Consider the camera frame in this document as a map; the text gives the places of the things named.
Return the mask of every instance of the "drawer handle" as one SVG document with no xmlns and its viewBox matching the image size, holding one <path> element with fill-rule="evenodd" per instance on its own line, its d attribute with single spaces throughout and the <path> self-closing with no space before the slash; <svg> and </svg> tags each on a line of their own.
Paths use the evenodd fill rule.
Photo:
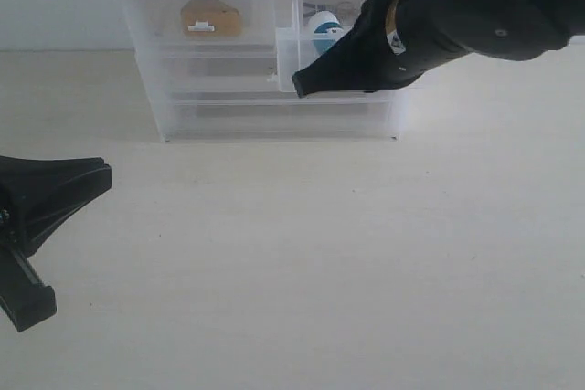
<svg viewBox="0 0 585 390">
<path fill-rule="evenodd" d="M 195 22 L 194 25 L 187 27 L 189 32 L 216 32 L 216 27 L 210 25 L 209 22 Z"/>
</svg>

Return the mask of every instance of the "white plastic drawer unit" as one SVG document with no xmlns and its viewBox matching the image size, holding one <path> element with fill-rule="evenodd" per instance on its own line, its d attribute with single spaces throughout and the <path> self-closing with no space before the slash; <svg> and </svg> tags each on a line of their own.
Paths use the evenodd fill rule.
<svg viewBox="0 0 585 390">
<path fill-rule="evenodd" d="M 343 34 L 362 2 L 123 0 L 161 137 L 398 138 L 404 91 L 294 93 L 292 75 L 328 42 L 310 18 L 329 11 Z"/>
</svg>

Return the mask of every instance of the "white table surface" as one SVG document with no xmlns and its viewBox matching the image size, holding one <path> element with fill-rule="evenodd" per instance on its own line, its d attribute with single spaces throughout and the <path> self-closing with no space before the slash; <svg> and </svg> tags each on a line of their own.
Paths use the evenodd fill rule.
<svg viewBox="0 0 585 390">
<path fill-rule="evenodd" d="M 582 52 L 435 70 L 400 142 L 185 144 L 130 53 L 0 54 L 2 154 L 113 168 L 0 388 L 582 390 Z"/>
</svg>

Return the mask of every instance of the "wooden object in drawer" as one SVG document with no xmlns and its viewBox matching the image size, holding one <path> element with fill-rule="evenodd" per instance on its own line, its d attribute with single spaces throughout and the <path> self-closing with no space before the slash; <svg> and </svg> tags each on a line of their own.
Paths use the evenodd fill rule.
<svg viewBox="0 0 585 390">
<path fill-rule="evenodd" d="M 186 36 L 237 37 L 241 34 L 239 11 L 219 0 L 191 0 L 181 10 Z"/>
</svg>

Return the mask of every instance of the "white label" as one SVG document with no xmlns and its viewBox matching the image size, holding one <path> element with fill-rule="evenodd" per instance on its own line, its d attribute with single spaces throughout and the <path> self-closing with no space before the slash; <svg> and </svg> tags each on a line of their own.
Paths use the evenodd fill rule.
<svg viewBox="0 0 585 390">
<path fill-rule="evenodd" d="M 392 52 L 394 52 L 394 55 L 400 55 L 406 52 L 406 47 L 404 46 L 404 43 L 402 43 L 402 40 L 400 39 L 399 31 L 394 30 L 390 32 L 387 35 L 387 37 L 390 47 L 392 47 Z"/>
<path fill-rule="evenodd" d="M 190 32 L 216 32 L 216 27 L 209 22 L 195 22 L 194 25 L 186 27 Z"/>
</svg>

